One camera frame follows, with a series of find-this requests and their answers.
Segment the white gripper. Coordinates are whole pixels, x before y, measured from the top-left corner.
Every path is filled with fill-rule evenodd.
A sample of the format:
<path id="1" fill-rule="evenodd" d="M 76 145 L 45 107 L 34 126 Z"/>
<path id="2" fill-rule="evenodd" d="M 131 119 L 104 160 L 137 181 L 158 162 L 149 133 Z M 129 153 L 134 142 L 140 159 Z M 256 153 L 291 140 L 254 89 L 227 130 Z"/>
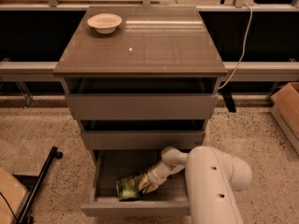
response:
<path id="1" fill-rule="evenodd" d="M 155 191 L 170 175 L 179 173 L 184 169 L 183 165 L 169 165 L 163 161 L 149 168 L 148 173 L 140 179 L 138 189 L 144 189 L 144 194 Z"/>

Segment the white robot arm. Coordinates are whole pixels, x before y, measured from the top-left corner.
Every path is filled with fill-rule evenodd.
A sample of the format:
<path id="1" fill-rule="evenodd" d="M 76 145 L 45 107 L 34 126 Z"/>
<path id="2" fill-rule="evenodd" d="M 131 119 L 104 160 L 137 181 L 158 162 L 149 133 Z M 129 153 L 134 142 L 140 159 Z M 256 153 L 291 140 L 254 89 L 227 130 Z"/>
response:
<path id="1" fill-rule="evenodd" d="M 167 147 L 138 188 L 152 192 L 180 171 L 185 172 L 192 224 L 244 224 L 234 193 L 252 182 L 245 161 L 214 147 L 195 147 L 188 153 Z"/>

